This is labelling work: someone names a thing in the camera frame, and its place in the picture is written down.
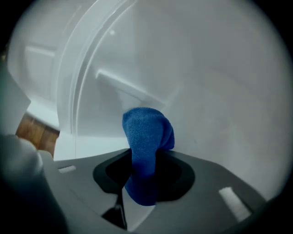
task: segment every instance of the black opening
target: black opening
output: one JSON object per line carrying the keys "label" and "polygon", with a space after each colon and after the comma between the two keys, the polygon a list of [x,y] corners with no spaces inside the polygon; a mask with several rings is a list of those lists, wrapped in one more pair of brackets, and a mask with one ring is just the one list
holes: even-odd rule
{"label": "black opening", "polygon": [[[104,192],[119,194],[131,175],[131,170],[129,149],[96,166],[93,178]],[[156,153],[155,176],[158,184],[158,202],[181,198],[195,181],[195,173],[187,163],[160,150]]]}

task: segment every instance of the blue towel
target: blue towel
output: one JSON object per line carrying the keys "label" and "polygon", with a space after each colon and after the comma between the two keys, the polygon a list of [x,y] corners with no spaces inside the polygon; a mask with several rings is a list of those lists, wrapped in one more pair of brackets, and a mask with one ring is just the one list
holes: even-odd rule
{"label": "blue towel", "polygon": [[139,107],[123,115],[122,126],[132,151],[132,173],[125,188],[138,204],[157,201],[156,151],[173,149],[174,132],[166,117],[155,109]]}

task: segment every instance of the blue sock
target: blue sock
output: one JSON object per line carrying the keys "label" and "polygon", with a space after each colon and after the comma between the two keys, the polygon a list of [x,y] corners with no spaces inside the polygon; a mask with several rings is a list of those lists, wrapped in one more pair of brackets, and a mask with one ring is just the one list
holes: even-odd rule
{"label": "blue sock", "polygon": [[135,202],[152,206],[158,193],[156,151],[174,147],[173,128],[160,111],[147,107],[126,112],[122,126],[132,151],[132,174],[125,188]]}

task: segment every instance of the gray surface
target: gray surface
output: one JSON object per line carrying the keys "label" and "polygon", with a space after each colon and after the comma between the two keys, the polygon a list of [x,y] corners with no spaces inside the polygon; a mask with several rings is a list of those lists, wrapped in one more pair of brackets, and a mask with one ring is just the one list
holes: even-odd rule
{"label": "gray surface", "polygon": [[250,186],[222,166],[169,151],[188,163],[195,172],[195,183],[179,200],[162,202],[143,222],[137,233],[212,234],[237,223],[218,191],[231,186],[234,192],[253,210],[265,200]]}
{"label": "gray surface", "polygon": [[[41,156],[33,144],[17,136],[0,136],[0,155],[1,198],[7,204],[1,211],[23,230],[36,231],[38,228],[32,225],[35,222],[41,226],[49,224],[46,228],[49,233],[66,233],[63,212],[47,183]],[[25,222],[24,215],[31,222]]]}
{"label": "gray surface", "polygon": [[[81,231],[81,227],[78,227],[80,222],[91,231],[124,232],[99,217],[113,206],[116,196],[104,193],[92,177],[96,165],[124,151],[126,150],[59,162],[53,162],[49,154],[42,153],[47,180],[74,233]],[[167,153],[185,161],[193,168],[195,183],[179,200],[158,203],[153,212],[135,230],[136,233],[211,234],[233,226],[237,223],[236,219],[218,193],[223,187],[231,186],[253,210],[265,203],[254,189],[222,166],[185,154],[172,151]],[[76,170],[65,174],[58,172],[58,168],[70,165],[76,166]]]}
{"label": "gray surface", "polygon": [[[40,151],[40,154],[48,184],[58,204],[62,208],[68,230],[71,234],[126,233],[126,231],[101,218],[83,202],[81,197],[77,197],[70,190],[63,178],[64,174],[58,172],[50,153]],[[93,201],[93,203],[95,202],[102,203],[103,201],[97,199]]]}

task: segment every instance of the gray plastic base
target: gray plastic base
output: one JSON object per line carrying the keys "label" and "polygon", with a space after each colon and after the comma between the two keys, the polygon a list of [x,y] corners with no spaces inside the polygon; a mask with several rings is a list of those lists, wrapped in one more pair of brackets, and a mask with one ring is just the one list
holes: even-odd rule
{"label": "gray plastic base", "polygon": [[[92,172],[96,165],[126,150],[59,162],[54,162],[47,152],[41,153],[48,184],[72,233],[125,232],[100,217],[113,207],[117,195],[103,192]],[[222,166],[173,151],[166,153],[189,164],[195,172],[196,182],[179,200],[158,203],[136,233],[212,234],[232,227],[237,221],[218,193],[224,187],[232,187],[252,211],[265,203],[253,188]],[[59,173],[59,168],[72,165],[76,170]]]}

